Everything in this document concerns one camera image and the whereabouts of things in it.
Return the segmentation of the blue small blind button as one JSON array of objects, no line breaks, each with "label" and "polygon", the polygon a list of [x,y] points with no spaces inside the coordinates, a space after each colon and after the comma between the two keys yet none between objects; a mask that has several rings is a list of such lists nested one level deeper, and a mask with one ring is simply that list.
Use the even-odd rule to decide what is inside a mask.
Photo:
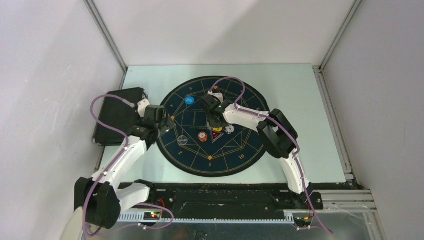
[{"label": "blue small blind button", "polygon": [[195,103],[195,98],[194,98],[193,96],[187,96],[187,97],[184,99],[184,103],[185,103],[186,105],[188,105],[188,106],[191,106],[191,105],[193,105],[193,104]]}]

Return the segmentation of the red poker chip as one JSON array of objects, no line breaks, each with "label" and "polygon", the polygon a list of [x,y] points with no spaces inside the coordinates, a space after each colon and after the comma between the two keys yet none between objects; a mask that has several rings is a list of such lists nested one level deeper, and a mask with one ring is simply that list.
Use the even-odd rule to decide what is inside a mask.
[{"label": "red poker chip", "polygon": [[208,134],[205,131],[200,131],[198,133],[198,139],[200,142],[205,143],[208,141]]}]

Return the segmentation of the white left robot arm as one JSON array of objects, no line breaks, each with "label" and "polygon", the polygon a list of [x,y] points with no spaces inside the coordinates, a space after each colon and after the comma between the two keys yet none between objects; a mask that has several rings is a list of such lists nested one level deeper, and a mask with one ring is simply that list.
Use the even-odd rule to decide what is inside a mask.
[{"label": "white left robot arm", "polygon": [[92,237],[96,232],[88,230],[89,225],[101,229],[111,229],[121,213],[142,204],[153,208],[158,202],[158,194],[151,190],[149,183],[136,181],[120,189],[123,177],[160,136],[175,127],[164,106],[153,105],[147,99],[137,104],[115,96],[138,113],[141,122],[124,132],[102,122],[95,114],[96,122],[108,130],[123,136],[123,142],[105,167],[91,177],[81,177],[74,186],[74,208],[82,211],[82,230]]}]

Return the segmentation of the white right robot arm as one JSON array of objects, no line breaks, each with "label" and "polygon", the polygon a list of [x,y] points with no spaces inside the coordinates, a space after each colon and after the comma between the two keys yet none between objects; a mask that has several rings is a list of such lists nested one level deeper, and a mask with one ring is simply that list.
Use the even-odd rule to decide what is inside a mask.
[{"label": "white right robot arm", "polygon": [[298,134],[280,110],[253,110],[223,100],[221,93],[212,92],[200,102],[211,127],[239,125],[257,132],[268,154],[280,162],[288,188],[293,192],[291,204],[297,209],[304,209],[310,204],[311,196],[307,192],[310,181],[299,159]]}]

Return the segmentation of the white dealer button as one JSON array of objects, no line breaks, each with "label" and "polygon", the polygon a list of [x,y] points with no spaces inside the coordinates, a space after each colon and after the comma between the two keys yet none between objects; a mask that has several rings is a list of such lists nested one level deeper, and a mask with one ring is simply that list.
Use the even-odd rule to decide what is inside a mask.
[{"label": "white dealer button", "polygon": [[234,126],[233,125],[229,125],[229,126],[226,126],[225,127],[225,130],[224,130],[227,134],[232,134],[234,131],[235,131],[235,128],[234,128]]}]

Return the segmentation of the red triangular marker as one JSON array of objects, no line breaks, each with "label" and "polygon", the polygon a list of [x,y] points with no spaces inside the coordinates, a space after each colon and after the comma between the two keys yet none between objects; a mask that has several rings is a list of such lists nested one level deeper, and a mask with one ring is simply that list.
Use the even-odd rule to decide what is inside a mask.
[{"label": "red triangular marker", "polygon": [[224,135],[224,133],[220,131],[210,130],[210,136],[212,143],[215,143],[219,138],[221,138]]}]

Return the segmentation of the clear round button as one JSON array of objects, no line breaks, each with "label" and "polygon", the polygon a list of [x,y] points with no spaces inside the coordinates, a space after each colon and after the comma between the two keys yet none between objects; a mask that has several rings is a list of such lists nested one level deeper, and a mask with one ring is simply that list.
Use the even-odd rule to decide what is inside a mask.
[{"label": "clear round button", "polygon": [[185,146],[188,143],[189,139],[185,135],[180,135],[177,137],[176,141],[179,146]]}]

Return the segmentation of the black carrying case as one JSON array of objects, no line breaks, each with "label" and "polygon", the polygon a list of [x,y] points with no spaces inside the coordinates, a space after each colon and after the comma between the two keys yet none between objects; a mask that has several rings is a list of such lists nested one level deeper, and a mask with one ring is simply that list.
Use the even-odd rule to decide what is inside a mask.
[{"label": "black carrying case", "polygon": [[[141,87],[110,91],[108,94],[123,98],[135,105],[148,97]],[[98,119],[110,127],[127,133],[140,122],[141,117],[137,112],[137,107],[131,108],[121,100],[107,97],[103,101]],[[119,146],[124,141],[124,136],[97,123],[93,141],[102,147]]]}]

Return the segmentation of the round dark poker mat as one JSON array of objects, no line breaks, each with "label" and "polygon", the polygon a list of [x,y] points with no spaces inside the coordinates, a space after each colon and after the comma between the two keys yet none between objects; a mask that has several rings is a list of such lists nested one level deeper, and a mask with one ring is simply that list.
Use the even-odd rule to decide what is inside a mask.
[{"label": "round dark poker mat", "polygon": [[[257,132],[240,125],[233,125],[234,132],[224,135],[212,143],[207,116],[201,106],[201,99],[214,88],[225,100],[235,101],[242,95],[238,105],[257,111],[269,111],[267,101],[254,87],[238,80],[219,81],[220,76],[202,76],[186,81],[173,89],[163,99],[168,114],[175,122],[175,128],[162,135],[157,145],[164,157],[178,169],[200,177],[217,178],[240,173],[254,165],[266,150]],[[185,104],[185,98],[192,96],[194,104]],[[206,132],[208,140],[200,142],[199,132]],[[177,137],[187,136],[188,143],[180,146]]]}]

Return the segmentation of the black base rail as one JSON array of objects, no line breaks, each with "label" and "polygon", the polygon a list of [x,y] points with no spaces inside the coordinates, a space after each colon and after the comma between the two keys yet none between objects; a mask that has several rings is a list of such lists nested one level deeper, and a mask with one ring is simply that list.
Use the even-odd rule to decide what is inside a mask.
[{"label": "black base rail", "polygon": [[286,183],[148,183],[146,220],[281,220],[288,211],[310,211],[306,194]]}]

